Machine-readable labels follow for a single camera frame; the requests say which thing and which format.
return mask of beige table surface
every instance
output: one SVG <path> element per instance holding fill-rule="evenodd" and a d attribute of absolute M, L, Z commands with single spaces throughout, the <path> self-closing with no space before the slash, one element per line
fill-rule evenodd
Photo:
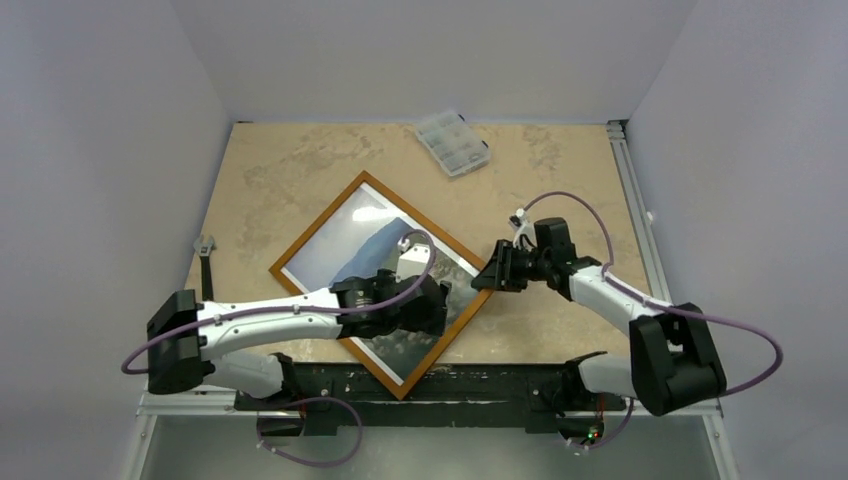
<path fill-rule="evenodd" d="M 488 260 L 499 238 L 512 238 L 507 218 L 536 195 L 576 193 L 606 222 L 615 273 L 647 291 L 644 268 L 618 170 L 603 126 L 474 125 L 492 150 L 490 164 L 450 180 L 400 124 L 236 124 L 206 213 L 203 233 L 215 237 L 215 299 L 244 302 L 288 296 L 268 268 L 362 170 Z M 603 236 L 591 215 L 566 198 L 530 211 L 531 219 L 562 216 L 578 254 L 605 261 Z M 195 256 L 187 288 L 200 292 Z M 542 284 L 495 293 L 439 362 L 563 362 L 627 340 L 593 312 Z M 353 362 L 335 340 L 256 347 L 300 361 Z"/>

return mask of plastic storage box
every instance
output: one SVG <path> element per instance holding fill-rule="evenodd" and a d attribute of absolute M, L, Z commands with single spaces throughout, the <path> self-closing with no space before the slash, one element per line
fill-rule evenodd
<path fill-rule="evenodd" d="M 418 140 L 450 177 L 473 172 L 489 163 L 489 146 L 456 112 L 427 117 L 415 125 Z"/>

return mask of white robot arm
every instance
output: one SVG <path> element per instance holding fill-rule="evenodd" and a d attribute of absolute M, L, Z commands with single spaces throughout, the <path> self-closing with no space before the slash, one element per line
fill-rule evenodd
<path fill-rule="evenodd" d="M 451 286 L 419 276 L 430 260 L 415 245 L 398 260 L 397 274 L 352 277 L 296 297 L 250 303 L 195 303 L 194 291 L 174 293 L 148 322 L 150 341 L 124 362 L 125 373 L 147 373 L 148 391 L 171 394 L 214 385 L 262 399 L 292 393 L 291 359 L 249 347 L 298 339 L 373 338 L 396 329 L 441 335 Z M 411 294 L 398 299 L 401 292 Z M 382 308 L 380 304 L 391 304 Z M 147 350 L 147 371 L 129 363 Z"/>
<path fill-rule="evenodd" d="M 520 235 L 526 222 L 517 216 L 511 221 Z M 724 393 L 727 380 L 706 322 L 662 311 L 668 302 L 642 295 L 650 302 L 639 303 L 625 294 L 638 290 L 594 258 L 578 257 L 562 218 L 539 220 L 533 227 L 538 245 L 527 249 L 522 241 L 498 240 L 471 285 L 520 292 L 529 281 L 543 281 L 629 337 L 629 357 L 596 352 L 567 362 L 566 368 L 575 369 L 564 372 L 570 395 L 612 393 L 638 399 L 652 414 L 664 415 Z M 700 313 L 692 304 L 675 308 Z"/>

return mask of gray wall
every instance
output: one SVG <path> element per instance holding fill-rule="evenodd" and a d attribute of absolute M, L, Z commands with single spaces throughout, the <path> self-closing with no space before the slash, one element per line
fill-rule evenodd
<path fill-rule="evenodd" d="M 695 0 L 172 0 L 241 120 L 628 118 Z"/>
<path fill-rule="evenodd" d="M 729 398 L 743 478 L 848 468 L 848 3 L 700 0 L 629 124 L 670 288 L 772 331 Z M 733 383 L 756 337 L 714 329 Z"/>
<path fill-rule="evenodd" d="M 228 131 L 167 0 L 0 6 L 4 478 L 115 478 Z"/>

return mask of framed picture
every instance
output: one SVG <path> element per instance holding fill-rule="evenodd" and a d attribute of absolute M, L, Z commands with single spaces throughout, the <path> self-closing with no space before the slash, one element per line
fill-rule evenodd
<path fill-rule="evenodd" d="M 398 399 L 409 393 L 491 295 L 471 288 L 485 262 L 362 172 L 270 268 L 293 294 L 329 287 L 350 276 L 371 277 L 380 268 L 396 268 L 398 240 L 412 229 L 425 230 L 433 238 L 436 263 L 430 275 L 436 282 L 452 284 L 444 335 L 395 330 L 373 339 L 339 340 Z"/>

